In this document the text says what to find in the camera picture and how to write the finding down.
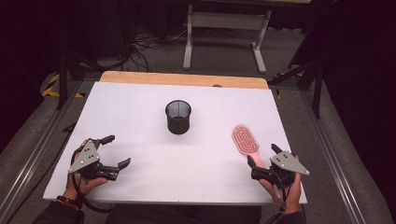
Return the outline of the black mesh pen cup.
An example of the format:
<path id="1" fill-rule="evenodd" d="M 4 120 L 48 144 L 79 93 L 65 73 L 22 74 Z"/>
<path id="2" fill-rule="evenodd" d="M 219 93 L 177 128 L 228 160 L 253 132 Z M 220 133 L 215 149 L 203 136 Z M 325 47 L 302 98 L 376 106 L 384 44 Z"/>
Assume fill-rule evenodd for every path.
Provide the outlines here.
<path id="1" fill-rule="evenodd" d="M 167 128 L 173 134 L 184 134 L 190 128 L 191 106 L 182 100 L 174 100 L 165 107 Z"/>

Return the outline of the wooden table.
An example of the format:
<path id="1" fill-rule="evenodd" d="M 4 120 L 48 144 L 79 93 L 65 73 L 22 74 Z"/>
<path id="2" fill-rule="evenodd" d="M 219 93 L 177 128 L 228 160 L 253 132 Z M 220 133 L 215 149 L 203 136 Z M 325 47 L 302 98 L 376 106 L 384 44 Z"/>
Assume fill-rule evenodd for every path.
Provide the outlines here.
<path id="1" fill-rule="evenodd" d="M 105 71 L 102 74 L 100 81 L 134 84 L 269 89 L 267 81 L 260 77 L 227 77 L 193 74 Z"/>

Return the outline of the black tripod stand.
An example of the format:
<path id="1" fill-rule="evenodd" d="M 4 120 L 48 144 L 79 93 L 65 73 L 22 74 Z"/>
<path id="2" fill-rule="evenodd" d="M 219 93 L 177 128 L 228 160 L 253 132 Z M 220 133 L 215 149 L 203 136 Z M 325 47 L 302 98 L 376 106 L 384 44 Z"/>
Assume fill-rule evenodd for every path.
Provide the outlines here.
<path id="1" fill-rule="evenodd" d="M 58 71 L 59 71 L 59 100 L 57 109 L 60 110 L 68 99 L 67 90 L 67 75 L 70 75 L 74 80 L 82 80 L 85 77 L 82 63 L 87 64 L 94 72 L 103 73 L 106 69 L 94 61 L 84 58 L 82 55 L 74 51 L 61 52 L 58 57 Z"/>
<path id="2" fill-rule="evenodd" d="M 321 96 L 321 88 L 323 81 L 323 73 L 321 70 L 320 62 L 310 62 L 300 65 L 294 69 L 291 69 L 289 72 L 274 77 L 272 80 L 268 82 L 270 86 L 275 86 L 291 77 L 297 76 L 298 74 L 302 74 L 299 81 L 297 82 L 297 87 L 299 90 L 306 91 L 312 83 L 315 84 L 314 87 L 314 95 L 312 100 L 312 110 L 317 119 L 320 118 L 319 114 L 319 105 L 320 105 L 320 96 Z"/>

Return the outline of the person's left hand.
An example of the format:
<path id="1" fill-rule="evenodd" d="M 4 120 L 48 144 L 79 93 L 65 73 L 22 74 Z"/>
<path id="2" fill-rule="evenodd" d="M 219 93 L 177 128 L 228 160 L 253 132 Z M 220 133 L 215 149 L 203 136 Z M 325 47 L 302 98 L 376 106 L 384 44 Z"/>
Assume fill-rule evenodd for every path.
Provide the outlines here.
<path id="1" fill-rule="evenodd" d="M 75 200 L 80 193 L 82 195 L 88 195 L 94 188 L 106 183 L 107 180 L 102 177 L 80 181 L 76 175 L 68 175 L 66 189 L 63 196 L 65 198 Z"/>

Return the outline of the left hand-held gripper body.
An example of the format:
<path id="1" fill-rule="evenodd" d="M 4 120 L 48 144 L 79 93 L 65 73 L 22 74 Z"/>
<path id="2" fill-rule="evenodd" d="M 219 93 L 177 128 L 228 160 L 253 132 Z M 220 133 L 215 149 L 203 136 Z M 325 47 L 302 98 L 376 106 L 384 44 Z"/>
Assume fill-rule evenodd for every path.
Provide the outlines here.
<path id="1" fill-rule="evenodd" d="M 96 140 L 89 138 L 86 144 L 77 150 L 78 156 L 72 157 L 73 161 L 68 169 L 68 173 L 80 174 L 85 179 L 102 177 L 115 181 L 120 170 L 118 167 L 104 166 L 100 162 L 99 147 L 94 145 Z"/>

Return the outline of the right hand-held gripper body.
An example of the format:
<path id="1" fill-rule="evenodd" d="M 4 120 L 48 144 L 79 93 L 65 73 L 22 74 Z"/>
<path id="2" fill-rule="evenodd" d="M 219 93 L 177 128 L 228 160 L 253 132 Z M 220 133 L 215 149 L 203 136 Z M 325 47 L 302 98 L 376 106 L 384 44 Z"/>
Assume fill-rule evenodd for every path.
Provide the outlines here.
<path id="1" fill-rule="evenodd" d="M 251 178 L 255 180 L 265 179 L 272 185 L 280 188 L 289 187 L 294 182 L 294 175 L 310 175 L 310 172 L 288 151 L 282 151 L 270 159 L 269 168 L 261 168 L 257 165 L 251 168 Z"/>

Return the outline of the aluminium floor rail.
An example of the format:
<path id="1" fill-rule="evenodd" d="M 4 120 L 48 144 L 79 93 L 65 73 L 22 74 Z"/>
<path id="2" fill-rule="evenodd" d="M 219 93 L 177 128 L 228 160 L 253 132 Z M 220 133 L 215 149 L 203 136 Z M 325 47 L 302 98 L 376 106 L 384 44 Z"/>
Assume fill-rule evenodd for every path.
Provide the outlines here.
<path id="1" fill-rule="evenodd" d="M 310 94 L 307 91 L 300 92 L 304 102 L 304 106 L 308 111 L 308 115 L 315 126 L 315 130 L 318 134 L 319 142 L 323 149 L 324 157 L 332 172 L 332 177 L 341 194 L 342 200 L 346 206 L 346 210 L 353 224 L 367 224 L 361 209 L 356 201 L 355 195 L 352 192 L 351 186 L 347 180 L 347 177 L 336 158 L 333 151 L 331 141 L 324 129 L 324 126 L 320 119 L 317 118 L 313 110 L 313 103 L 311 102 Z"/>
<path id="2" fill-rule="evenodd" d="M 70 84 L 60 109 L 53 98 L 46 98 L 0 154 L 0 224 L 7 224 L 17 207 L 80 85 L 81 81 Z"/>

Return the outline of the white table sheet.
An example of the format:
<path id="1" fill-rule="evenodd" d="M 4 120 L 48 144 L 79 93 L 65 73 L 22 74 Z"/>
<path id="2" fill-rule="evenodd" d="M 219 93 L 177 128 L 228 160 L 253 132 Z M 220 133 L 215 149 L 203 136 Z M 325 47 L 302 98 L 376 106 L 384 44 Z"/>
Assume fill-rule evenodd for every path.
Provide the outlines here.
<path id="1" fill-rule="evenodd" d="M 165 107 L 174 100 L 191 106 L 184 134 L 167 128 Z M 131 163 L 115 181 L 90 193 L 94 202 L 270 203 L 232 139 L 238 124 L 253 134 L 264 164 L 275 154 L 271 144 L 290 147 L 269 90 L 97 82 L 43 197 L 53 200 L 64 192 L 70 159 L 84 140 L 113 134 L 115 140 L 98 149 L 101 163 Z"/>

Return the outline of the pink hairbrush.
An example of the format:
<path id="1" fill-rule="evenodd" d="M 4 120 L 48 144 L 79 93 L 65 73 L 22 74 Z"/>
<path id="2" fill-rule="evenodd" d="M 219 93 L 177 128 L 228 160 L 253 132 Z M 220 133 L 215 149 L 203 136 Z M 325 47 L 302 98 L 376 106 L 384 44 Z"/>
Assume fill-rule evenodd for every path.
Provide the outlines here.
<path id="1" fill-rule="evenodd" d="M 258 167 L 264 167 L 258 154 L 260 146 L 247 126 L 238 124 L 233 129 L 232 139 L 241 154 L 253 159 Z"/>

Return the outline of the white metal desk frame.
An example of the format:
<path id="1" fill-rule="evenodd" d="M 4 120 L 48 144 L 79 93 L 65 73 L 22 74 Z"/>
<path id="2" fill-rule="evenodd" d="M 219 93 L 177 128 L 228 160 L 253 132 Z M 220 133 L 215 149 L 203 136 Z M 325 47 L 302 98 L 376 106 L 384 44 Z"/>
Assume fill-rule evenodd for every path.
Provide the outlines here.
<path id="1" fill-rule="evenodd" d="M 271 10 L 266 10 L 262 15 L 201 12 L 196 11 L 193 5 L 189 5 L 187 15 L 187 42 L 185 46 L 183 68 L 185 70 L 191 68 L 193 27 L 257 30 L 258 37 L 251 43 L 251 47 L 259 72 L 265 74 L 267 69 L 264 64 L 261 48 L 271 15 Z"/>

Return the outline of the yellow black hazard tape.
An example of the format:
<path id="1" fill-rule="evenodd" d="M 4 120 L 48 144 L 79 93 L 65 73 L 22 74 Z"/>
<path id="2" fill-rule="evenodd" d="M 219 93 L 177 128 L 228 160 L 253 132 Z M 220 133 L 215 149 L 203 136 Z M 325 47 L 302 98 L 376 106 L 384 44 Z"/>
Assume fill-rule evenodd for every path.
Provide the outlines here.
<path id="1" fill-rule="evenodd" d="M 42 95 L 44 97 L 46 97 L 46 96 L 59 97 L 60 96 L 59 92 L 53 90 L 53 88 L 54 88 L 56 82 L 59 80 L 59 78 L 60 78 L 59 74 L 55 74 L 52 76 L 52 78 L 49 80 L 47 86 L 42 91 Z"/>

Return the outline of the person's right hand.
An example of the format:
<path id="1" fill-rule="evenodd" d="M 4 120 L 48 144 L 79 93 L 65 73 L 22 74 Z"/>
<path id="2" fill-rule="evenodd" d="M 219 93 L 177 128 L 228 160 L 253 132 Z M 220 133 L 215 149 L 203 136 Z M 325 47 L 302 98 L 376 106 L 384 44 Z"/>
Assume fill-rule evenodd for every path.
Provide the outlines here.
<path id="1" fill-rule="evenodd" d="M 301 175 L 296 173 L 294 175 L 294 182 L 288 188 L 286 188 L 286 196 L 279 194 L 276 191 L 276 188 L 265 179 L 261 179 L 259 183 L 271 196 L 276 208 L 281 210 L 285 216 L 300 211 L 300 198 L 302 194 L 301 180 Z"/>

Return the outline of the person's legs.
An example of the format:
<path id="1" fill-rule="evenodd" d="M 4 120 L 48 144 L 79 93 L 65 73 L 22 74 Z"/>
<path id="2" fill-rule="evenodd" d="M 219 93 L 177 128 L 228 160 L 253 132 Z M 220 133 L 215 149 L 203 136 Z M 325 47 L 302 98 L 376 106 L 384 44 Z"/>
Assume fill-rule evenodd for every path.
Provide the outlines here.
<path id="1" fill-rule="evenodd" d="M 106 224 L 260 224 L 260 206 L 118 204 Z"/>

